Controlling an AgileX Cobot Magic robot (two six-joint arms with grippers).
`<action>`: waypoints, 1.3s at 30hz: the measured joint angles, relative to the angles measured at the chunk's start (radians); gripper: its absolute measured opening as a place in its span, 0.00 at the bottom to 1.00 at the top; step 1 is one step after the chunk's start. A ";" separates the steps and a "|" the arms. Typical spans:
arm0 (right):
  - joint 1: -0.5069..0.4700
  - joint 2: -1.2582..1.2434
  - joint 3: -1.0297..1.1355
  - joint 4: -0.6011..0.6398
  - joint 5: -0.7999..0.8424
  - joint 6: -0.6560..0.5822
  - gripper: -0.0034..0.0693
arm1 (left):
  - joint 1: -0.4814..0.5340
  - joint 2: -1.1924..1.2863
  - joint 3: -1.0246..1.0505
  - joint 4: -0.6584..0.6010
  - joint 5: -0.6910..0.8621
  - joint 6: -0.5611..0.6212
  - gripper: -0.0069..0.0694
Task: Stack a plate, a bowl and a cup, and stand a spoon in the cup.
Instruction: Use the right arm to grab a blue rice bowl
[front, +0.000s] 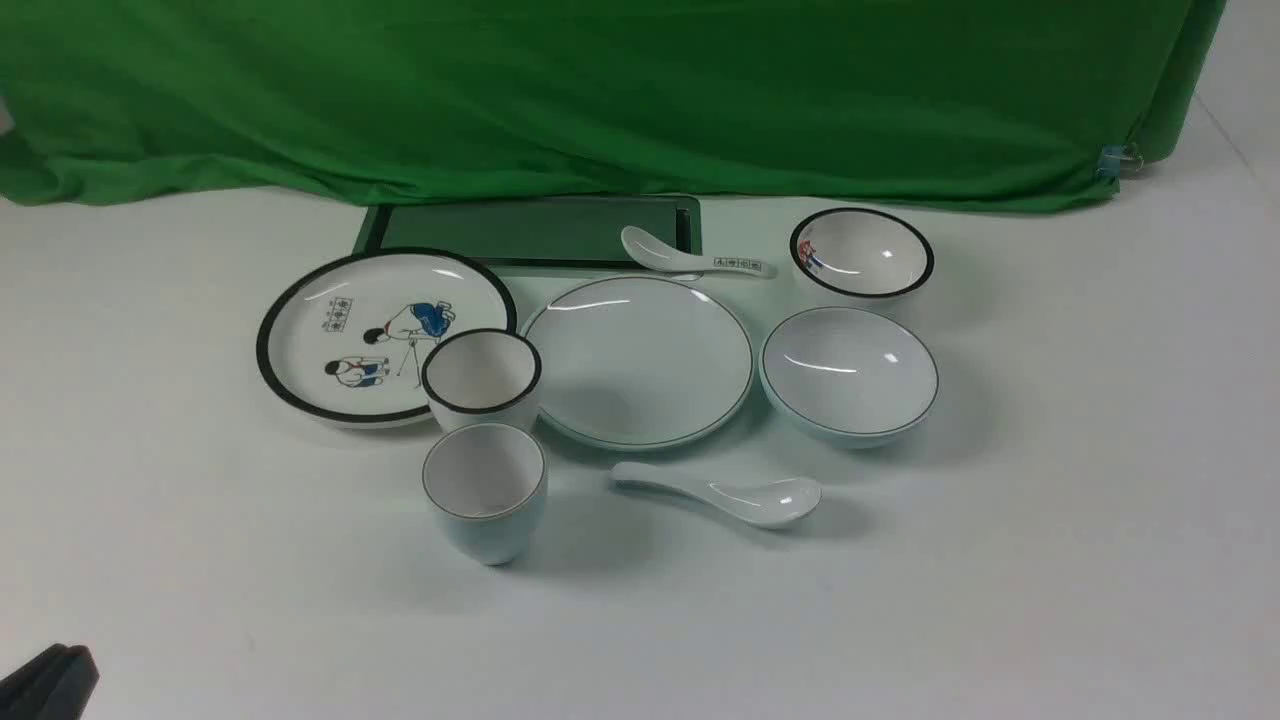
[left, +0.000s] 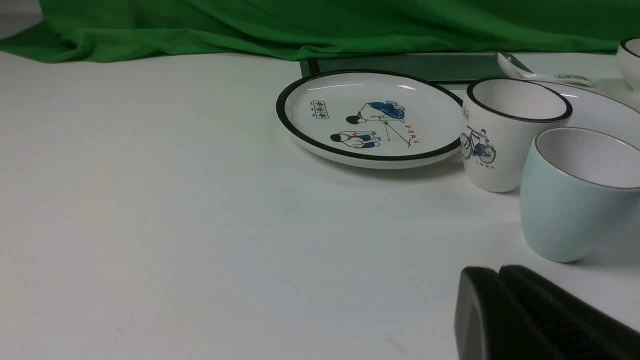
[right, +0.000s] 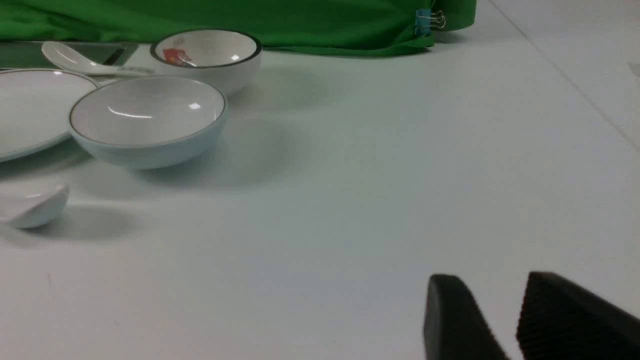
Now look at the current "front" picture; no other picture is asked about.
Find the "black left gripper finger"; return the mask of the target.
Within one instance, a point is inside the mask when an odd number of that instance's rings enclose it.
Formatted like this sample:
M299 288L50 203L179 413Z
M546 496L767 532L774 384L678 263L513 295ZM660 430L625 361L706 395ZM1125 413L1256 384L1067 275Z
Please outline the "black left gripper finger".
M3 719L79 719L99 683L83 644L51 644L1 680Z

